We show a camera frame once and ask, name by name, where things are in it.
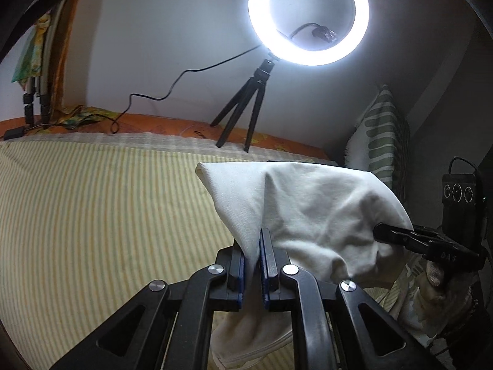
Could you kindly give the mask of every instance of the wire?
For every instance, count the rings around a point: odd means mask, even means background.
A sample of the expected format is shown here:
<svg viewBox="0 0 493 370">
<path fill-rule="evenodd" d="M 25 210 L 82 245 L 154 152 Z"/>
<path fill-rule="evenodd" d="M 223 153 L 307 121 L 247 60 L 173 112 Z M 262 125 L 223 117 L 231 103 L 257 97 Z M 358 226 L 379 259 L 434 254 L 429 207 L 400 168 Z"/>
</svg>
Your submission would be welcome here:
<svg viewBox="0 0 493 370">
<path fill-rule="evenodd" d="M 294 38 L 299 32 L 301 32 L 306 27 L 320 27 L 320 25 L 318 23 L 315 23 L 315 22 L 305 23 L 304 25 L 301 25 L 300 27 L 294 29 L 294 31 L 291 32 L 291 34 L 288 36 L 289 40 Z"/>
<path fill-rule="evenodd" d="M 450 348 L 454 347 L 459 341 L 460 341 L 460 338 L 456 339 L 455 341 L 451 342 L 446 348 L 443 348 L 441 351 L 434 353 L 433 356 L 437 357 L 437 356 L 441 355 L 442 353 L 447 352 Z"/>
<path fill-rule="evenodd" d="M 25 132 L 32 131 L 33 129 L 41 128 L 41 127 L 64 127 L 63 124 L 38 124 L 34 125 L 33 127 L 30 127 L 25 130 Z"/>
<path fill-rule="evenodd" d="M 235 56 L 233 56 L 231 58 L 228 58 L 227 60 L 221 61 L 220 63 L 214 64 L 214 65 L 206 66 L 205 68 L 201 68 L 201 69 L 187 69 L 187 70 L 183 71 L 178 76 L 178 78 L 176 78 L 176 80 L 171 84 L 171 87 L 169 88 L 168 93 L 166 93 L 166 95 L 164 97 L 152 97 L 152 96 L 148 96 L 148 95 L 141 95 L 140 93 L 131 93 L 129 95 L 129 97 L 128 97 L 128 106 L 127 106 L 127 108 L 125 108 L 125 110 L 123 110 L 115 119 L 109 118 L 109 117 L 107 117 L 105 115 L 90 114 L 87 117 L 82 118 L 74 127 L 71 128 L 71 130 L 78 128 L 87 118 L 93 117 L 93 116 L 99 116 L 99 117 L 103 117 L 103 118 L 107 118 L 107 119 L 111 120 L 112 121 L 112 125 L 110 127 L 110 130 L 112 131 L 113 134 L 118 133 L 118 131 L 120 130 L 120 124 L 118 123 L 118 120 L 124 114 L 126 114 L 128 112 L 128 110 L 130 110 L 130 107 L 132 107 L 132 97 L 143 97 L 143 98 L 148 98 L 149 100 L 153 100 L 153 101 L 163 101 L 166 98 L 168 98 L 169 95 L 171 95 L 171 92 L 173 91 L 174 86 L 178 83 L 178 81 L 181 79 L 181 77 L 184 74 L 186 74 L 187 72 L 202 72 L 202 71 L 207 71 L 208 69 L 212 69 L 212 68 L 215 68 L 216 66 L 226 64 L 229 61 L 233 61 L 234 59 L 237 59 L 237 58 L 239 58 L 239 57 L 241 57 L 241 56 L 249 53 L 250 51 L 253 51 L 255 49 L 258 49 L 261 46 L 263 46 L 263 44 L 259 44 L 259 45 L 255 46 L 255 47 L 252 47 L 251 49 L 246 50 L 246 51 L 244 51 L 244 52 L 242 52 L 242 53 L 240 53 L 238 55 L 235 55 Z"/>
<path fill-rule="evenodd" d="M 63 126 L 68 131 L 74 131 L 75 129 L 79 128 L 84 121 L 87 121 L 91 117 L 102 117 L 102 118 L 110 120 L 112 122 L 110 129 L 111 129 L 112 133 L 114 133 L 114 134 L 118 133 L 118 131 L 120 130 L 120 124 L 117 122 L 117 119 L 121 117 L 121 114 L 116 119 L 108 117 L 107 115 L 103 115 L 103 114 L 89 114 L 89 115 L 85 116 L 84 118 L 82 118 L 79 122 L 77 122 L 73 126 L 65 126 L 65 125 L 61 125 L 61 126 Z"/>
<path fill-rule="evenodd" d="M 455 160 L 459 160 L 459 161 L 464 161 L 464 163 L 467 163 L 469 164 L 472 168 L 474 168 L 476 170 L 476 172 L 479 173 L 479 170 L 478 170 L 478 167 L 476 167 L 473 163 L 471 163 L 469 160 L 466 160 L 465 158 L 462 158 L 462 157 L 459 157 L 459 156 L 455 156 L 451 161 L 450 161 L 450 164 L 449 164 L 449 174 L 450 172 L 452 171 L 452 164 L 454 163 Z"/>
</svg>

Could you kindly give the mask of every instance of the white cloth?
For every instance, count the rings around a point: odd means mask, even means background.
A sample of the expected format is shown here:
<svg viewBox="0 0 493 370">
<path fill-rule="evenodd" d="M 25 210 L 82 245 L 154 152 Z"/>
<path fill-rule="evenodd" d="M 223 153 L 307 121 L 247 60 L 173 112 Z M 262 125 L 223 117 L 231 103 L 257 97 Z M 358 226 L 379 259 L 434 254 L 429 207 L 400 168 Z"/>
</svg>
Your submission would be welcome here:
<svg viewBox="0 0 493 370">
<path fill-rule="evenodd" d="M 291 341 L 289 313 L 265 311 L 260 282 L 252 282 L 262 226 L 292 263 L 323 281 L 351 278 L 363 288 L 390 288 L 405 265 L 402 248 L 373 239 L 379 222 L 412 225 L 371 173 L 294 162 L 200 163 L 196 172 L 247 264 L 243 309 L 228 313 L 211 337 L 220 368 L 250 367 Z"/>
</svg>

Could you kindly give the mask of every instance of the green striped pillow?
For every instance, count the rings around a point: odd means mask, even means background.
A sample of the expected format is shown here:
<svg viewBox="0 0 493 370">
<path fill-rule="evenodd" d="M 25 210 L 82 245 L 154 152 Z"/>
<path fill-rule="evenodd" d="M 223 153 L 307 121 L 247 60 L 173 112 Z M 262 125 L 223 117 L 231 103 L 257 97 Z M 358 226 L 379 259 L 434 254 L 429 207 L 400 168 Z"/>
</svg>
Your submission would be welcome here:
<svg viewBox="0 0 493 370">
<path fill-rule="evenodd" d="M 409 125 L 387 85 L 360 118 L 346 146 L 346 167 L 371 171 L 404 201 Z"/>
</svg>

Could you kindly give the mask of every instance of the black tripod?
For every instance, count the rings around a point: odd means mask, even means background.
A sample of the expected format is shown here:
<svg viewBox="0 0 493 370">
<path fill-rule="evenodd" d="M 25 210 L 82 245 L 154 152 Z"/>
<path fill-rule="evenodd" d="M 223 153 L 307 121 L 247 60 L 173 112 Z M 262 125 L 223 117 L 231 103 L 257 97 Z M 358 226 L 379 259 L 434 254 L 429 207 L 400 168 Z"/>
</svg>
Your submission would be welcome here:
<svg viewBox="0 0 493 370">
<path fill-rule="evenodd" d="M 274 68 L 274 60 L 279 60 L 273 55 L 271 55 L 271 57 L 271 59 L 264 60 L 262 65 L 260 65 L 253 74 L 252 78 L 246 81 L 245 85 L 243 85 L 243 87 L 235 94 L 235 96 L 233 96 L 229 103 L 226 104 L 219 115 L 215 117 L 213 122 L 210 123 L 210 126 L 215 127 L 228 114 L 228 112 L 236 106 L 228 120 L 228 123 L 226 124 L 226 127 L 219 137 L 218 143 L 216 143 L 217 147 L 222 147 L 223 144 L 226 143 L 229 134 L 240 119 L 245 107 L 248 105 L 255 92 L 257 92 L 257 97 L 251 113 L 250 125 L 248 126 L 248 132 L 245 140 L 245 151 L 248 152 L 248 149 L 250 149 L 250 143 L 255 125 L 257 123 L 258 113 L 260 112 L 260 107 L 262 106 L 262 101 L 264 99 L 265 85 L 267 84 L 267 79 L 270 76 L 272 68 Z"/>
</svg>

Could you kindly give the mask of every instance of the led ring light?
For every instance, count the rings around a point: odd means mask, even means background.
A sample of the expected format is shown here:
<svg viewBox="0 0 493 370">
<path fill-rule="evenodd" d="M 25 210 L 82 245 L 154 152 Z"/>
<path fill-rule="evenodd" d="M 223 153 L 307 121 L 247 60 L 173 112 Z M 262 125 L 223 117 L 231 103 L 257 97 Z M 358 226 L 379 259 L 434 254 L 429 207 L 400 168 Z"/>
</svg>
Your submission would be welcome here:
<svg viewBox="0 0 493 370">
<path fill-rule="evenodd" d="M 351 53 L 363 38 L 370 17 L 368 0 L 354 0 L 356 13 L 347 36 L 334 47 L 321 51 L 308 51 L 295 46 L 279 34 L 271 16 L 270 6 L 270 0 L 248 0 L 248 12 L 253 29 L 274 55 L 302 65 L 330 64 Z"/>
</svg>

